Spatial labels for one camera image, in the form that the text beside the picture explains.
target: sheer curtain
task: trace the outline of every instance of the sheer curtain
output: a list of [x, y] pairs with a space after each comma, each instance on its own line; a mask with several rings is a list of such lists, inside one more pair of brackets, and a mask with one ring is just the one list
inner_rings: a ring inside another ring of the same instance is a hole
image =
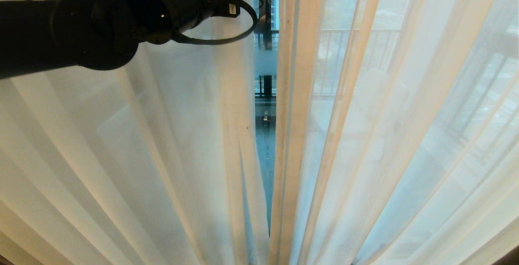
[[[190, 34], [223, 38], [250, 22]], [[265, 264], [251, 39], [140, 45], [115, 71], [1, 80], [0, 254], [16, 265]]]
[[519, 245], [517, 0], [284, 0], [271, 264]]

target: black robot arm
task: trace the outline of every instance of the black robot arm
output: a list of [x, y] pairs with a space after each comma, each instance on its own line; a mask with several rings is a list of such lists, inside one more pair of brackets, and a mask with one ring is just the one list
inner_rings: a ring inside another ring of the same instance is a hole
[[[182, 32], [211, 16], [252, 17], [243, 34], [222, 40]], [[249, 35], [256, 13], [242, 0], [0, 1], [0, 79], [79, 65], [99, 71], [128, 63], [140, 42], [220, 45]]]

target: robotic arm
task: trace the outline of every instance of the robotic arm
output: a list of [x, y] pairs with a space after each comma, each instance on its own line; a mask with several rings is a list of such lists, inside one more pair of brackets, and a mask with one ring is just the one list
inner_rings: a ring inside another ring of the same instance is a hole
[[[236, 37], [182, 34], [212, 16], [237, 17], [241, 8], [253, 23]], [[128, 63], [140, 42], [221, 45], [245, 38], [256, 23], [242, 0], [0, 1], [0, 79], [74, 65], [107, 71]]]

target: white curtain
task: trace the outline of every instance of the white curtain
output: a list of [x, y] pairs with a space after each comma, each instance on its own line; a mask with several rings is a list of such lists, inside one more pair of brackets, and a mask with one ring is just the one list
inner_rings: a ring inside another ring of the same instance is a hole
[[272, 265], [519, 245], [517, 0], [282, 0]]
[[[211, 20], [189, 35], [251, 23]], [[16, 265], [265, 264], [252, 47], [142, 44], [115, 71], [1, 80], [0, 254]]]

